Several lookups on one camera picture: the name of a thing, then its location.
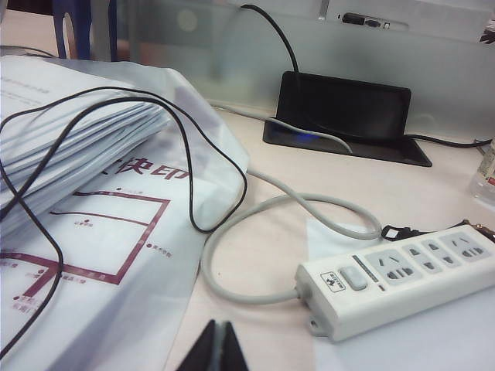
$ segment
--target stack of papers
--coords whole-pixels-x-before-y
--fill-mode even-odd
[[[131,87],[18,56],[1,58],[1,117],[40,107],[92,87]],[[0,156],[9,179],[19,190],[70,121],[85,108],[103,100],[130,96],[118,90],[99,90],[46,111],[17,117],[4,127]],[[127,102],[102,107],[83,118],[69,133],[24,200],[39,214],[88,182],[120,157],[160,131],[169,115],[159,106]],[[0,184],[2,208],[12,199],[5,180]],[[2,221],[2,232],[20,227],[28,216],[17,205]]]

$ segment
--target black object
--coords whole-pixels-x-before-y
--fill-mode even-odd
[[[380,27],[381,23],[378,21],[375,21],[374,19],[368,19],[365,23],[365,25],[370,26],[370,27]]]
[[[489,145],[492,142],[492,139],[488,139],[486,141],[478,141],[477,139],[475,139],[473,143],[457,143],[455,141],[444,141],[442,139],[433,138],[426,135],[419,135],[419,134],[405,134],[404,136],[412,139],[419,139],[420,141],[430,141],[433,143],[438,143],[439,145],[446,145],[448,147],[454,147],[454,148],[483,147],[484,145]]]
[[[346,13],[342,17],[342,22],[362,26],[364,24],[364,17],[359,14]]]
[[[412,138],[404,136],[411,91],[366,83],[285,72],[280,87],[276,118],[297,128],[333,134],[346,141],[354,156],[432,166]],[[275,145],[348,155],[329,139],[299,134],[265,122],[263,140]]]
[[[53,15],[52,0],[9,0],[7,9],[20,12]]]
[[[495,232],[493,232],[490,228],[483,226],[481,224],[472,224],[468,219],[464,219],[461,223],[457,223],[455,226],[465,226],[465,225],[471,226],[472,228],[483,234],[490,241],[495,243]],[[388,236],[388,233],[391,230],[397,232],[393,237]],[[423,234],[428,234],[428,233],[432,233],[432,231],[422,232],[419,230],[412,230],[408,226],[405,226],[403,228],[399,228],[396,226],[385,226],[385,228],[383,228],[383,230],[381,231],[381,236],[385,240],[399,241],[399,240],[404,240],[406,238],[421,236]]]
[[[201,332],[177,371],[248,371],[241,346],[230,322],[213,319]]]

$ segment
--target cable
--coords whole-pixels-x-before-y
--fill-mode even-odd
[[[223,151],[221,151],[203,132],[203,130],[201,129],[201,127],[197,124],[196,120],[194,120],[194,118],[191,117],[190,114],[188,114],[185,110],[183,110],[181,107],[177,106],[176,104],[174,104],[173,102],[171,102],[170,100],[167,100],[166,98],[164,97],[160,97],[158,94],[154,94],[152,92],[148,92],[146,90],[139,90],[139,89],[132,89],[132,88],[127,88],[127,87],[95,87],[95,88],[92,88],[92,89],[87,89],[87,90],[83,90],[83,91],[80,91],[78,93],[75,93],[73,95],[70,95],[70,96],[67,96],[67,97],[64,97],[64,98],[61,98],[59,100],[56,100],[55,102],[52,102],[50,104],[46,104],[45,106],[42,106],[42,107],[38,107],[38,108],[33,108],[33,109],[30,109],[30,110],[27,110],[27,111],[22,111],[22,112],[18,112],[16,114],[12,114],[11,116],[7,117],[1,124],[0,124],[0,132],[2,132],[4,126],[10,122],[10,120],[18,117],[18,116],[21,116],[21,115],[24,115],[24,114],[29,114],[29,113],[33,113],[33,112],[37,112],[37,111],[43,111],[47,108],[51,108],[51,107],[54,107],[58,104],[61,104],[65,101],[68,101],[68,100],[71,100],[71,99],[74,99],[75,97],[79,97],[80,95],[84,95],[84,94],[87,94],[87,93],[90,93],[90,92],[94,92],[94,91],[98,91],[98,90],[122,90],[122,91],[127,91],[127,92],[132,92],[132,93],[139,93],[139,94],[147,94],[147,95],[151,95],[153,96],[154,98],[156,98],[157,100],[160,100],[162,101],[163,103],[165,104],[168,104],[172,107],[174,107],[175,109],[177,109],[181,114],[184,114],[190,121],[191,123],[194,125],[194,127],[198,130],[198,132],[200,133],[200,135],[203,137],[203,139],[208,143],[208,145],[210,147],[212,147],[219,155],[221,155],[222,157],[224,157],[227,161],[229,161],[229,163],[232,164],[233,167],[236,168],[237,172],[241,175],[242,179],[243,179],[243,183],[244,183],[244,189],[243,189],[243,192],[241,194],[241,197],[239,198],[238,202],[235,204],[235,206],[224,216],[224,218],[218,222],[216,225],[210,227],[210,228],[201,228],[197,225],[195,219],[194,219],[194,216],[193,216],[193,175],[192,175],[192,172],[189,172],[191,174],[191,176],[189,177],[189,218],[190,218],[190,221],[191,223],[193,224],[194,228],[198,231],[200,231],[201,233],[211,233],[213,232],[220,224],[224,223],[229,217],[230,215],[232,215],[235,210],[242,204],[242,202],[244,201],[244,197],[246,195],[246,191],[248,189],[248,180],[246,179],[245,177],[245,174],[244,172],[242,171],[242,169],[234,162],[234,160],[232,160],[230,157],[228,157]],[[31,176],[26,180],[26,182],[22,185],[21,189],[18,191],[18,196],[14,195],[14,197],[12,198],[12,200],[6,205],[4,206],[1,210],[0,210],[0,221],[2,221],[6,214],[14,207],[14,205],[17,203],[18,199],[19,199],[19,196],[23,196],[26,191],[28,190],[28,188],[34,183],[34,181],[36,180],[36,177],[41,173],[41,171],[44,169],[44,167],[46,166],[46,164],[48,163],[48,161],[51,159],[51,157],[53,156],[53,154],[55,153],[56,151],[56,148],[58,148],[58,146],[61,145],[63,139],[60,140],[60,137],[57,139],[57,141],[53,144],[52,148],[49,150],[49,152],[46,153],[45,157],[43,158],[43,160],[38,164],[38,167],[36,168],[36,170],[34,171],[33,174],[31,174]]]
[[[268,305],[268,304],[275,304],[283,301],[292,300],[295,298],[299,298],[301,296],[296,289],[287,290],[280,293],[269,294],[269,295],[237,294],[235,292],[228,291],[227,289],[221,287],[218,284],[211,268],[213,254],[217,248],[218,241],[224,235],[225,232],[227,232],[232,226],[238,224],[239,222],[248,218],[249,216],[265,211],[266,209],[269,209],[280,203],[286,202],[290,199],[294,199],[297,203],[299,203],[302,207],[304,207],[307,211],[309,211],[312,215],[314,215],[314,217],[317,218],[320,222],[328,226],[330,229],[335,230],[337,233],[341,233],[348,237],[359,238],[361,240],[372,240],[374,238],[378,238],[381,235],[381,225],[380,222],[377,220],[377,218],[358,205],[355,205],[353,203],[350,203],[342,199],[337,199],[329,196],[315,195],[311,193],[297,193],[296,191],[289,188],[284,183],[276,179],[273,179],[268,175],[261,174],[260,172],[257,172],[252,169],[248,169],[247,173],[280,188],[282,191],[287,193],[287,196],[279,196],[272,199],[268,199],[248,210],[243,211],[242,213],[238,213],[232,216],[226,223],[224,223],[215,232],[213,232],[210,238],[206,241],[203,250],[203,256],[201,257],[201,272],[203,274],[205,282],[212,289],[212,291],[224,299],[239,304]],[[310,206],[308,204],[308,201],[320,201],[323,203],[331,203],[333,205],[338,205],[346,209],[350,209],[355,213],[359,213],[371,221],[375,231],[369,233],[358,233],[353,230],[348,230],[347,228],[338,226],[334,222],[324,217],[312,206]]]
[[[280,28],[280,26],[275,22],[275,20],[265,10],[263,10],[259,6],[252,5],[252,4],[244,4],[244,5],[241,6],[241,8],[242,9],[254,10],[255,12],[259,13],[275,29],[275,31],[277,32],[278,36],[280,36],[280,39],[282,40],[282,42],[285,45],[285,48],[287,49],[288,55],[289,55],[289,57],[291,59],[291,62],[292,62],[292,69],[294,70],[295,89],[296,89],[297,96],[299,98],[297,100],[297,103],[299,105],[299,115],[302,116],[302,119],[303,120],[308,121],[311,124],[314,124],[315,126],[318,126],[318,127],[322,128],[322,129],[328,131],[328,128],[325,128],[321,124],[318,124],[318,123],[313,122],[313,120],[310,117],[308,117],[308,115],[305,113],[304,103],[303,103],[304,100],[302,98],[301,73],[299,72],[299,67],[298,67],[298,64],[297,64],[297,59],[295,58],[294,50],[292,49],[290,42],[287,40],[287,37],[283,33],[283,31]],[[324,137],[321,134],[315,134],[315,135],[318,135],[318,136],[320,136],[322,138],[328,138],[328,139],[333,140],[333,141],[337,141],[336,138],[338,138],[337,136],[331,135],[331,134],[326,134],[326,135],[329,135],[329,137]],[[352,154],[353,152],[350,150],[349,145],[347,143],[345,143],[344,141],[342,141],[342,139],[340,139],[340,138],[338,138],[338,139],[339,139],[338,142],[341,145],[343,145],[344,148],[347,151],[349,151],[350,154]]]
[[[422,141],[431,141],[433,143],[438,143],[439,145],[448,145],[449,147],[455,147],[455,148],[482,147],[484,145],[489,145],[492,142],[492,140],[490,139],[488,141],[478,141],[476,143],[456,143],[454,141],[443,141],[442,139],[428,137],[426,135],[419,135],[419,134],[404,134],[404,136],[407,138],[411,138],[411,139],[419,139]]]
[[[46,164],[53,157],[53,155],[55,154],[56,150],[62,144],[63,140],[67,137],[67,135],[70,133],[70,131],[72,130],[72,128],[76,124],[78,124],[78,122],[80,120],[82,120],[84,117],[86,117],[91,112],[96,111],[99,108],[112,105],[112,104],[119,104],[119,103],[124,103],[124,102],[145,102],[145,103],[157,104],[161,108],[165,109],[166,111],[168,111],[170,113],[170,115],[172,116],[172,118],[174,119],[174,121],[177,123],[177,125],[179,127],[179,131],[181,133],[181,136],[182,136],[182,139],[183,139],[184,148],[185,148],[185,151],[186,151],[186,159],[187,159],[188,172],[189,172],[189,218],[190,218],[191,223],[193,224],[194,228],[197,229],[197,230],[199,230],[200,232],[202,232],[202,233],[210,233],[211,231],[215,230],[221,223],[224,222],[224,220],[226,220],[239,207],[239,205],[244,200],[244,197],[245,197],[245,194],[246,194],[246,191],[247,191],[247,179],[246,179],[246,176],[245,176],[244,172],[242,172],[242,170],[239,168],[239,166],[231,158],[229,158],[225,153],[223,153],[204,134],[204,132],[201,130],[201,128],[199,127],[199,125],[196,123],[196,121],[189,114],[187,114],[182,108],[176,106],[172,102],[167,101],[165,98],[160,97],[158,94],[147,92],[145,90],[137,90],[137,89],[131,89],[131,88],[120,88],[120,87],[98,87],[98,88],[93,88],[93,89],[81,91],[79,93],[73,94],[72,96],[65,97],[65,98],[62,98],[62,99],[57,100],[55,102],[52,102],[51,104],[47,104],[47,105],[42,106],[42,107],[33,108],[31,110],[19,112],[19,113],[16,113],[16,114],[13,114],[13,115],[7,117],[0,124],[0,132],[3,130],[3,128],[5,127],[5,125],[7,123],[9,123],[10,120],[12,120],[15,117],[18,117],[18,116],[21,116],[21,115],[24,115],[24,114],[28,114],[28,113],[31,113],[31,112],[41,111],[41,110],[44,110],[44,109],[48,109],[48,108],[54,107],[57,104],[63,103],[64,101],[67,101],[69,99],[73,99],[73,98],[78,97],[78,96],[80,96],[82,94],[86,94],[86,93],[88,93],[90,91],[104,90],[104,89],[124,90],[124,91],[131,91],[131,92],[135,92],[135,93],[149,94],[149,95],[152,95],[152,96],[157,97],[158,99],[157,98],[151,98],[151,97],[118,97],[118,98],[114,98],[114,99],[110,99],[110,100],[105,100],[105,101],[98,102],[98,103],[93,104],[92,106],[86,108],[85,110],[81,111],[64,128],[64,130],[59,135],[59,137],[51,145],[49,151],[43,157],[43,160],[38,164],[38,166],[36,167],[36,169],[33,172],[33,174],[31,174],[31,176],[22,185],[22,188],[21,188],[22,193],[20,191],[17,191],[15,189],[15,186],[10,181],[9,176],[5,172],[5,169],[4,169],[4,166],[2,164],[2,161],[0,160],[0,173],[2,174],[2,178],[4,179],[5,184],[8,186],[8,188],[11,190],[12,194],[14,195],[14,197],[12,198],[12,201],[9,203],[9,205],[11,205],[9,207],[9,209],[7,209],[7,210],[2,209],[2,212],[3,212],[2,218],[3,217],[6,217],[9,214],[9,211],[12,209],[12,207],[14,205],[16,205],[17,203],[19,203],[22,206],[22,208],[27,212],[29,218],[35,223],[35,225],[38,227],[38,229],[41,231],[41,233],[45,236],[45,238],[52,244],[54,250],[57,253],[57,259],[58,259],[56,276],[55,276],[55,278],[53,280],[53,283],[52,283],[52,286],[51,286],[51,288],[49,290],[49,293],[47,294],[47,296],[43,300],[42,304],[38,307],[38,309],[36,309],[35,313],[31,316],[31,318],[29,318],[29,320],[24,324],[24,326],[15,334],[15,336],[7,344],[7,346],[4,349],[1,350],[1,352],[0,352],[0,359],[2,359],[12,349],[12,347],[21,339],[21,337],[26,333],[26,331],[33,324],[33,322],[41,315],[41,313],[43,312],[43,309],[48,305],[48,303],[52,299],[52,297],[53,297],[53,295],[54,295],[54,293],[56,291],[56,288],[58,287],[58,284],[60,282],[60,278],[61,278],[62,272],[63,272],[63,253],[62,253],[62,250],[60,249],[58,243],[52,238],[52,236],[50,235],[50,233],[46,230],[46,228],[41,224],[41,222],[39,221],[39,219],[37,218],[37,216],[27,206],[25,200],[22,197],[23,196],[23,193],[26,192],[26,190],[31,186],[31,184],[36,180],[36,178],[39,176],[39,174],[43,171],[43,169],[45,168]],[[190,149],[189,149],[189,142],[187,140],[186,131],[185,131],[184,127],[183,127],[183,124],[182,124],[181,120],[179,119],[179,117],[177,116],[177,114],[172,110],[172,108],[170,108],[169,106],[173,106],[175,109],[177,109],[178,111],[181,111],[181,113],[185,114],[191,120],[191,122],[196,127],[196,129],[198,130],[198,132],[201,133],[201,135],[203,136],[203,138],[208,142],[208,144],[211,145],[219,154],[221,154],[231,164],[233,164],[234,167],[236,168],[236,170],[239,171],[239,173],[241,174],[241,176],[242,176],[242,178],[244,180],[244,189],[243,189],[243,192],[242,192],[242,195],[240,197],[239,202],[235,205],[235,207],[232,210],[230,210],[229,213],[227,213],[227,215],[216,226],[214,226],[213,228],[211,228],[209,230],[204,230],[204,229],[200,228],[197,225],[196,221],[194,220],[194,215],[193,215],[193,166],[192,166],[192,161],[191,161],[191,154],[190,154]]]
[[[0,49],[5,49],[5,50],[12,50],[12,49],[24,49],[24,50],[32,50],[34,52],[39,52],[46,54],[47,57],[49,58],[58,58],[58,56],[54,56],[52,53],[49,53],[45,50],[37,49],[37,48],[32,48],[31,46],[22,46],[22,45],[0,45]]]
[[[241,6],[241,8],[254,10],[255,12],[259,13],[262,17],[264,17],[268,21],[268,23],[270,23],[270,25],[278,33],[278,36],[280,36],[280,39],[284,43],[285,48],[287,49],[287,52],[288,52],[288,56],[291,59],[292,69],[294,70],[295,85],[297,87],[297,90],[300,92],[301,91],[301,77],[299,76],[299,67],[297,65],[297,59],[295,58],[294,50],[292,49],[290,42],[287,40],[287,37],[283,33],[280,26],[265,10],[263,10],[259,6],[256,6],[253,4],[244,4]]]
[[[300,128],[297,128],[296,126],[292,126],[290,124],[287,124],[284,121],[280,121],[279,119],[274,118],[274,117],[268,117],[268,116],[264,116],[262,114],[253,114],[251,112],[238,110],[237,108],[225,106],[223,104],[217,104],[217,103],[214,103],[210,100],[208,101],[208,103],[210,103],[211,107],[219,108],[221,110],[225,110],[225,111],[231,112],[233,114],[239,114],[240,116],[250,117],[250,118],[254,118],[256,120],[260,120],[260,121],[270,121],[270,122],[273,122],[274,124],[280,125],[284,128],[288,128],[289,130],[296,131],[296,132],[301,133],[301,134],[315,135],[317,137],[326,138],[326,139],[329,139],[331,141],[336,141],[337,143],[342,145],[349,153],[353,153],[353,150],[350,149],[350,146],[345,141],[343,141],[339,137],[336,137],[335,135],[324,134],[324,133],[320,133],[318,131],[310,131],[310,130],[300,129]]]
[[[16,194],[15,188],[10,187],[12,184],[8,183],[8,187],[12,191],[12,193]],[[48,294],[46,294],[46,297],[43,299],[42,303],[39,305],[39,307],[36,309],[36,311],[32,314],[32,316],[28,319],[28,321],[24,324],[23,327],[14,335],[12,340],[1,350],[0,352],[0,359],[2,359],[9,351],[12,349],[12,347],[21,339],[21,337],[28,331],[29,327],[33,324],[33,322],[41,315],[43,309],[48,305],[50,300],[52,299],[53,295],[55,294],[55,290],[59,284],[60,278],[62,277],[62,272],[63,272],[63,253],[62,250],[60,249],[58,243],[52,238],[50,233],[45,229],[45,227],[41,224],[41,222],[38,220],[36,215],[31,211],[31,209],[26,205],[24,202],[24,199],[21,198],[19,200],[19,203],[21,204],[22,208],[27,212],[29,215],[29,218],[35,223],[35,225],[38,227],[38,229],[41,231],[43,236],[47,238],[47,240],[51,243],[53,248],[56,251],[57,255],[57,266],[56,266],[56,274],[55,278],[53,279],[52,286],[50,287]]]

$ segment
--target power switch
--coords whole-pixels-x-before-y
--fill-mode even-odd
[[[340,274],[355,291],[363,290],[367,286],[366,278],[353,266],[342,268]]]

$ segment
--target black clip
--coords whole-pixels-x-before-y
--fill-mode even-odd
[[[468,219],[464,219],[461,223],[458,223],[455,226],[463,226],[463,225],[471,226],[472,228],[483,234],[486,238],[488,238],[489,240],[495,243],[495,232],[493,232],[491,229],[487,228],[486,226],[483,226],[481,224],[472,224]],[[385,226],[385,228],[381,230],[381,236],[385,240],[389,240],[389,241],[399,241],[405,238],[421,236],[422,234],[427,234],[427,233],[431,233],[431,232],[421,232],[419,230],[412,230],[407,226],[405,226],[404,228],[397,228],[395,226]]]
[[[412,230],[411,228],[405,226],[404,228],[397,228],[396,226],[385,226],[381,230],[381,236],[385,240],[389,241],[399,241],[405,238],[421,236],[422,234],[427,234],[429,232],[420,232],[419,230]]]
[[[248,371],[230,322],[208,322],[177,371]]]

